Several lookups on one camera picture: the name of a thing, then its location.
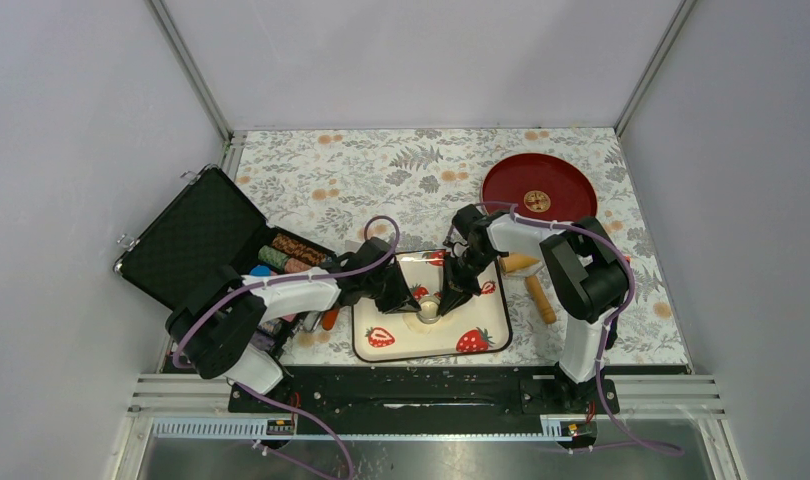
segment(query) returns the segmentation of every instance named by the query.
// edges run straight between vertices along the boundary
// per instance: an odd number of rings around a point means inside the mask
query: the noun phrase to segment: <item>floral tablecloth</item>
[[[366,221],[393,217],[402,229],[399,251],[440,246],[454,212],[477,202],[482,180],[498,161],[540,152],[581,170],[597,192],[598,218],[631,257],[638,290],[620,317],[612,364],[685,364],[687,354],[661,281],[652,241],[613,130],[450,129],[248,132],[236,183],[270,223],[335,251],[363,240]],[[389,238],[379,222],[373,233]],[[546,272],[539,274],[558,315],[546,325],[522,278],[506,278],[511,345],[498,353],[437,357],[393,364],[547,365],[558,360],[567,314]],[[334,329],[299,333],[281,361],[287,365],[361,364],[352,351],[350,313]]]

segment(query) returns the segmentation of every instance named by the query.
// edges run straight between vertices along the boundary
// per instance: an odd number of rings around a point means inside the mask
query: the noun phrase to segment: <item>red round tray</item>
[[[521,153],[494,165],[482,183],[482,201],[517,203],[517,213],[538,220],[575,222],[596,215],[596,192],[582,172],[541,153]],[[485,208],[491,213],[505,207]]]

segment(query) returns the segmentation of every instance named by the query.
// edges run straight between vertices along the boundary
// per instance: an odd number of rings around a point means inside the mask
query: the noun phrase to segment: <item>gray floor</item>
[[[597,444],[625,437],[607,422],[600,423]],[[686,454],[669,458],[627,447],[589,455],[546,453],[544,442],[348,442],[359,479],[702,479],[713,478],[699,432],[692,424],[635,421],[632,430],[651,439],[680,445]],[[310,462],[331,475],[345,477],[345,462],[333,442],[295,441],[283,452]],[[141,480],[199,480],[215,478],[312,479],[288,462],[262,457],[250,442],[152,439]]]

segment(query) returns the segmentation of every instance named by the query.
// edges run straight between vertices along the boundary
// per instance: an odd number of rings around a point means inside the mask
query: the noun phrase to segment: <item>wooden object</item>
[[[547,325],[555,323],[555,320],[557,320],[555,311],[552,310],[549,299],[546,298],[546,294],[543,293],[543,286],[541,286],[537,275],[526,277],[526,290],[529,291],[529,295],[531,295],[532,300],[535,301],[538,312],[540,312],[540,318],[543,319],[544,323]]]
[[[511,273],[516,270],[531,267],[539,261],[540,260],[537,258],[523,255],[522,253],[512,253],[505,258],[500,258],[499,264],[502,266],[503,272]]]

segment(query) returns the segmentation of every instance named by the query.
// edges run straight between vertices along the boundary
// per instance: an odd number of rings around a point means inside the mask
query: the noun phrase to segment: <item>white enclosure wall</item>
[[[237,130],[612,126],[680,0],[167,0]]]
[[[0,478],[98,478],[168,312],[111,273],[218,160],[142,1],[0,2]]]
[[[810,0],[700,2],[624,146],[749,477],[810,478]]]

